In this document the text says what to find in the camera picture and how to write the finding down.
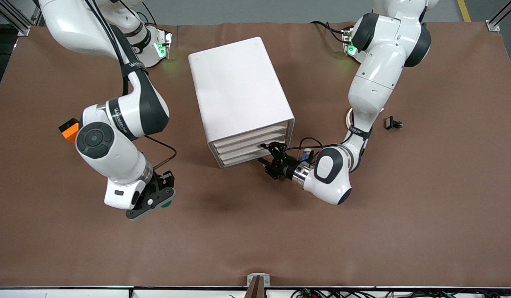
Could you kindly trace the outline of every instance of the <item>velcro strap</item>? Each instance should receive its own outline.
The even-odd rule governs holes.
[[[364,141],[367,140],[369,138],[369,136],[371,135],[371,130],[369,132],[365,132],[363,130],[359,130],[358,128],[354,127],[353,125],[351,125],[349,127],[349,131],[352,134],[362,137],[364,139]]]
[[[128,76],[130,73],[135,72],[136,70],[143,70],[149,74],[145,65],[140,61],[130,62],[121,66],[121,74],[123,74],[123,77]]]

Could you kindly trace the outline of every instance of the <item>yellow tape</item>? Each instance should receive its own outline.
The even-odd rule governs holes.
[[[465,0],[458,0],[459,10],[461,11],[461,15],[463,16],[463,21],[471,22],[469,11],[467,10],[467,6],[465,5]]]

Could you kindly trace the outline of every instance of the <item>white cardboard box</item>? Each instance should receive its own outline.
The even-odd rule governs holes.
[[[289,145],[294,115],[260,37],[189,55],[206,139],[222,168]]]

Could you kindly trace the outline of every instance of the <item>brown tabletop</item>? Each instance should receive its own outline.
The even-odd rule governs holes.
[[[173,204],[138,222],[104,205],[106,180],[58,126],[121,92],[117,61],[73,53],[45,28],[19,38],[0,85],[0,286],[511,286],[511,64],[484,23],[431,23],[429,56],[386,104],[353,192],[331,206],[261,164],[220,169],[187,55],[261,36],[295,115],[293,142],[342,141],[358,64],[311,24],[164,26],[150,69],[178,149]],[[384,130],[384,118],[403,122]],[[155,164],[170,155],[135,141]]]

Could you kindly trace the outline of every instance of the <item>white robotic arm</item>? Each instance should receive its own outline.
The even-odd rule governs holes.
[[[107,177],[106,205],[126,209],[127,217],[134,220],[156,206],[168,206],[174,198],[172,174],[155,174],[132,143],[138,137],[161,132],[169,121],[169,110],[128,42],[128,34],[115,25],[103,25],[98,18],[101,10],[98,6],[93,10],[91,3],[84,7],[85,1],[54,0],[42,4],[42,11],[55,40],[80,53],[117,58],[123,77],[132,84],[131,93],[83,111],[75,146],[92,168]],[[55,6],[56,2],[64,7]],[[62,126],[61,132],[72,124]]]
[[[332,205],[342,204],[350,195],[349,173],[356,170],[371,127],[390,97],[403,68],[416,66],[426,57],[430,33],[421,23],[428,0],[373,1],[377,11],[367,13],[352,29],[354,58],[361,62],[351,83],[348,99],[354,123],[342,143],[324,148],[314,168],[285,154],[284,144],[263,144],[274,157],[265,164],[274,179],[285,175],[304,190]]]

